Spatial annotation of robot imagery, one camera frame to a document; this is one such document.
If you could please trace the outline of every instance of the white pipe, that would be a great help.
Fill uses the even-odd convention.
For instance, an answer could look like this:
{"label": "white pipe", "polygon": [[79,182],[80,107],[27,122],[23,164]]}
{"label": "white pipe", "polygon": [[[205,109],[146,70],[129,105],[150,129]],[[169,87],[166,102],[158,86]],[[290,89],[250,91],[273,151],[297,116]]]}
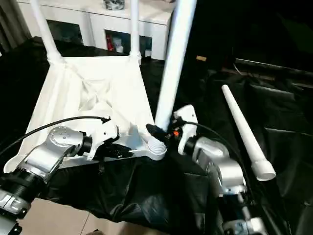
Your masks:
{"label": "white pipe", "polygon": [[37,24],[39,26],[42,39],[45,45],[45,49],[47,50],[47,58],[49,61],[59,61],[62,62],[63,59],[58,52],[53,37],[51,35],[48,23],[43,15],[43,13],[40,10],[40,5],[38,3],[38,0],[31,0],[30,1],[31,7],[34,12],[34,16],[36,18]]}
{"label": "white pipe", "polygon": [[265,158],[256,138],[253,135],[243,113],[241,112],[233,94],[227,85],[222,86],[222,91],[234,117],[240,136],[251,159],[251,168],[259,181],[275,178],[276,172],[272,164]]}
{"label": "white pipe", "polygon": [[131,52],[130,55],[141,64],[141,54],[139,49],[139,1],[131,0]]}
{"label": "white pipe", "polygon": [[156,111],[156,126],[167,131],[173,112],[197,0],[178,0],[168,45],[168,55]]}

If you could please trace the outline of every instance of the floor tile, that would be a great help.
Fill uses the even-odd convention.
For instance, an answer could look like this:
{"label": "floor tile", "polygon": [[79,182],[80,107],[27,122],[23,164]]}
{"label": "floor tile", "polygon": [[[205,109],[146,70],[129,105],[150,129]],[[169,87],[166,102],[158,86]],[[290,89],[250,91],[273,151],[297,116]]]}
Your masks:
{"label": "floor tile", "polygon": [[35,199],[23,220],[22,235],[80,235],[88,212]]}

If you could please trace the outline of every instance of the black cable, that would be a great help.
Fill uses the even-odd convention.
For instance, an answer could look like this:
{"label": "black cable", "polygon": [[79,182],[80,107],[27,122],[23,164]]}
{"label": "black cable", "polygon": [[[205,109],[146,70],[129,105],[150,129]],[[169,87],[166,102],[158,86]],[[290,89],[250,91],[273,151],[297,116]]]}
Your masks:
{"label": "black cable", "polygon": [[204,126],[202,124],[196,123],[196,122],[191,122],[191,121],[183,121],[185,124],[191,124],[191,125],[195,125],[198,127],[201,127],[207,131],[212,132],[213,134],[215,134],[217,137],[219,137],[239,158],[239,154],[237,153],[237,151],[235,151],[235,149],[233,148],[233,146],[223,137],[221,136],[219,133],[217,133],[216,131],[214,131],[213,129],[211,129],[210,127]]}
{"label": "black cable", "polygon": [[6,152],[8,149],[10,149],[11,147],[13,147],[14,145],[16,145],[18,142],[24,140],[25,138],[31,136],[32,134],[36,133],[36,132],[39,132],[41,130],[44,130],[50,126],[54,126],[54,125],[57,125],[57,124],[60,124],[60,123],[63,123],[63,122],[66,122],[66,121],[72,121],[72,120],[78,120],[78,119],[99,119],[101,120],[103,123],[107,122],[108,120],[110,119],[107,119],[107,118],[104,118],[104,117],[96,117],[96,116],[79,116],[79,117],[70,117],[70,118],[66,118],[66,119],[62,119],[62,120],[59,120],[59,121],[55,121],[55,122],[52,122],[50,124],[47,124],[47,125],[44,125],[44,126],[41,126],[35,130],[32,130],[28,133],[26,133],[25,135],[23,135],[22,137],[18,138],[16,141],[14,141],[13,143],[11,143],[9,146],[7,146],[4,150],[2,150],[0,152],[0,156]]}

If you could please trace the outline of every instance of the black tablecloth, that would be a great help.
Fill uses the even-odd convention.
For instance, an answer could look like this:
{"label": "black tablecloth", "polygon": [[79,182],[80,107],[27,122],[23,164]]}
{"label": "black tablecloth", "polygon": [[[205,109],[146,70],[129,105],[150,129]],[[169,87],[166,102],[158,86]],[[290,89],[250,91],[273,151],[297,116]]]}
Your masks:
{"label": "black tablecloth", "polygon": [[[57,43],[63,56],[114,55],[93,47]],[[32,39],[0,57],[2,125],[0,148],[22,135],[31,118],[49,64],[40,39]],[[143,61],[141,72],[153,113],[163,63]],[[224,100],[221,86],[228,84],[277,177],[258,182]],[[260,210],[271,235],[306,235],[313,231],[313,95],[289,80],[264,81],[208,72],[185,59],[175,109],[195,107],[198,121],[219,132],[245,170],[251,201]],[[212,133],[199,134],[218,140]],[[0,166],[13,157],[16,146],[0,158]],[[170,148],[160,162],[149,158],[59,170],[41,198],[87,210],[99,218],[129,221],[171,234],[213,234],[216,204],[202,170],[190,157]]]}

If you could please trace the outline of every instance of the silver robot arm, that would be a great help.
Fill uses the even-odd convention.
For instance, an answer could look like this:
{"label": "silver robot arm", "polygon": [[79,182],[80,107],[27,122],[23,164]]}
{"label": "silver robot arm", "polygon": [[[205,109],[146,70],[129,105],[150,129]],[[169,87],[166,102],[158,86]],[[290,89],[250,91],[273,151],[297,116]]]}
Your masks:
{"label": "silver robot arm", "polygon": [[92,138],[67,127],[53,128],[44,143],[35,147],[0,183],[0,235],[18,235],[32,201],[59,168],[64,157],[91,150]]}
{"label": "silver robot arm", "polygon": [[268,235],[260,217],[254,217],[244,201],[246,184],[240,165],[227,148],[205,137],[194,144],[192,159],[206,171],[210,190],[223,218],[225,235]]}
{"label": "silver robot arm", "polygon": [[197,124],[195,110],[188,105],[174,112],[169,133],[157,126],[148,124],[146,127],[166,146],[177,145],[180,154],[192,156],[192,160],[207,173],[210,192],[223,219],[225,235],[268,235],[262,219],[253,216],[245,202],[247,189],[240,165],[230,158],[223,144],[198,137]]}

